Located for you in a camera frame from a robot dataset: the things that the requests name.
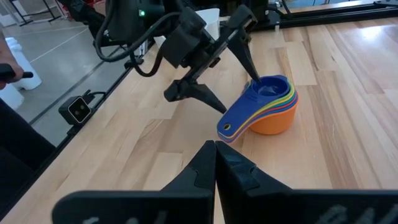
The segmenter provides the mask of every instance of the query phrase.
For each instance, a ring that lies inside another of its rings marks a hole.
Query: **person's hand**
[[[0,54],[0,63],[9,64],[14,69],[15,77],[7,82],[0,81],[0,90],[4,89],[7,83],[12,83],[20,80],[24,74],[24,70],[18,65],[12,54]]]

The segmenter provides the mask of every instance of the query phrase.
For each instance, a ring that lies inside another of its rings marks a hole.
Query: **wooden tabletop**
[[[246,131],[232,146],[295,189],[398,188],[398,19],[252,34],[261,75],[283,74],[300,95],[293,126],[275,136]],[[145,56],[144,70],[157,47]],[[227,106],[248,75],[226,50],[199,79]],[[83,189],[158,190],[208,139],[221,114],[194,99],[164,100],[186,70],[132,71],[2,224],[51,223],[54,204]],[[222,223],[216,199],[215,223]]]

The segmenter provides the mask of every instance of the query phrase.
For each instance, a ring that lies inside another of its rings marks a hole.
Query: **small black camera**
[[[68,124],[81,124],[91,114],[91,108],[81,96],[69,98],[59,107],[58,112]]]

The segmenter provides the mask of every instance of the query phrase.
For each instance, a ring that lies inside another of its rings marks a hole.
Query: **wood grain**
[[[398,188],[397,39],[396,18],[253,33],[258,72],[288,77],[300,102],[286,132],[246,131],[232,146],[292,188]],[[199,82],[230,107],[248,75],[230,51],[221,59]],[[217,111],[194,99],[164,100],[185,72],[166,61],[152,78],[132,71],[1,223],[49,224],[54,204],[77,190],[166,185],[206,140],[218,140]],[[215,208],[215,223],[223,223],[218,197]]]

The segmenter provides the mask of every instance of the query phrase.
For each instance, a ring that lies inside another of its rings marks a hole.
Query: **white container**
[[[4,89],[0,90],[0,98],[14,110],[24,102],[24,96],[11,84],[7,84]]]
[[[13,37],[6,38],[6,42],[8,47],[11,49],[12,55],[17,60],[19,66],[21,66],[25,72],[33,73],[32,78],[23,78],[18,82],[13,83],[13,85],[18,89],[23,88],[25,90],[33,90],[34,88],[38,87],[42,83],[42,80],[33,69],[33,67],[30,65],[25,55],[22,53],[21,45],[19,45],[18,41]]]
[[[220,37],[220,9],[205,9],[196,13],[206,22],[205,30],[217,40]],[[160,48],[166,40],[164,36],[154,37],[156,45]]]

